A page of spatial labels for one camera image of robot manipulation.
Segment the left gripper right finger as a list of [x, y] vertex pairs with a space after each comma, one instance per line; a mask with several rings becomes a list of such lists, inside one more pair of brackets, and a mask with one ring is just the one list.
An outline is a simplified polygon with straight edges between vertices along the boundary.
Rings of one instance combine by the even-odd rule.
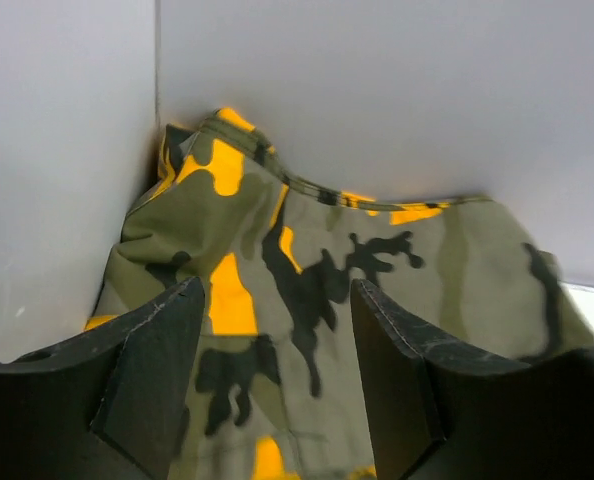
[[509, 360], [366, 280], [351, 310], [379, 478], [594, 479], [594, 347]]

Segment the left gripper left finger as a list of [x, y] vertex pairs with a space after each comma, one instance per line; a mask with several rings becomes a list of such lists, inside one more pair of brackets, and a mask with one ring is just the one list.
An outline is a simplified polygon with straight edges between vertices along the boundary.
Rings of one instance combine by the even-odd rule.
[[68, 340], [0, 363], [0, 479], [164, 479], [205, 295], [184, 280]]

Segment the olive yellow camouflage trousers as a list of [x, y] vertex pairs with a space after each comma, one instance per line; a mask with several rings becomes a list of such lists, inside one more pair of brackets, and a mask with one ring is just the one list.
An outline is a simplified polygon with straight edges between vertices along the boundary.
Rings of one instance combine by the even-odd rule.
[[92, 325], [189, 277], [206, 307], [172, 479], [372, 479], [352, 328], [365, 279], [451, 335], [534, 363], [594, 345], [554, 257], [483, 197], [387, 203], [291, 173], [235, 110], [168, 125]]

